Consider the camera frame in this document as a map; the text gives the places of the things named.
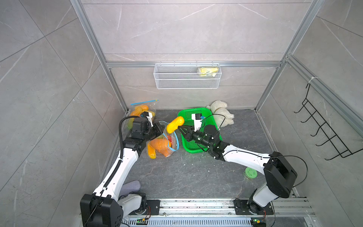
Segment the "red mango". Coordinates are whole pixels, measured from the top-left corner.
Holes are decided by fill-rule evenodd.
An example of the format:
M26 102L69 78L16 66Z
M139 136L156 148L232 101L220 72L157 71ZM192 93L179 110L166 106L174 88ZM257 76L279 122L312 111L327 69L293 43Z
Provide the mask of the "red mango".
M172 146L172 142L173 142L173 139L172 139L172 136L171 135L167 135L167 138L169 140L169 146L171 147Z

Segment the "small yellow orange mango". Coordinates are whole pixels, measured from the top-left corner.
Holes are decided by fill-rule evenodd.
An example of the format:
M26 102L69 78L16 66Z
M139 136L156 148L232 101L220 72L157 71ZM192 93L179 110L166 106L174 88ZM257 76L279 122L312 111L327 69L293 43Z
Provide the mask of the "small yellow orange mango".
M183 126L184 122L185 122L184 118L182 116L178 116L167 125L166 132L168 134L172 134L178 129L179 126Z

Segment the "clear zip-top bag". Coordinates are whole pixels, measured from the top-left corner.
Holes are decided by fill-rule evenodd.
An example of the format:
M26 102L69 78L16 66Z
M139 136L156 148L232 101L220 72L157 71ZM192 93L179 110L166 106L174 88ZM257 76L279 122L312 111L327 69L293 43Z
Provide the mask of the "clear zip-top bag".
M150 114L152 115L152 117L148 117L150 122L154 122L155 118L156 118L156 112L157 112L157 106L158 106L158 100L150 100L150 101L144 101L144 102L139 102L139 103L134 103L131 104L131 114L133 116L141 116L143 117L144 115L142 114L143 112L150 112Z
M169 157L180 148L176 132L168 133L166 130L168 123L165 121L159 123L165 126L162 135L147 143L147 154L151 159L155 159L157 154Z

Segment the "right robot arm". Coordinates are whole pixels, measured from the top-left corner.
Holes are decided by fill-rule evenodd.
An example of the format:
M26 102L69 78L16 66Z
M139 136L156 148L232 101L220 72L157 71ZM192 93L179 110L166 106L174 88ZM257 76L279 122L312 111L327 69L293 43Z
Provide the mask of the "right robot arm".
M201 114L197 114L193 117L194 125L188 126L184 124L184 118L179 116L167 126L167 132L179 130L186 141L206 147L207 153L214 159L236 163L263 174L265 184L256 189L247 201L250 213L261 214L273 200L290 196L292 189L297 186L298 174L286 156L279 152L266 154L238 148L222 141L217 127L203 125L203 120Z

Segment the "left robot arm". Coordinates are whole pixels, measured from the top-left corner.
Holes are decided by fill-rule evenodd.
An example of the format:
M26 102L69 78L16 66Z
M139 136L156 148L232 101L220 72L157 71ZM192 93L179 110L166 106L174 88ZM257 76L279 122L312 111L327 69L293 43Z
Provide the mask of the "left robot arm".
M82 225L84 227L118 227L131 213L148 214L147 198L138 190L122 196L124 182L140 157L147 142L163 134L165 126L152 122L151 112L133 116L130 137L120 140L118 158L101 184L92 194L85 194L80 200Z

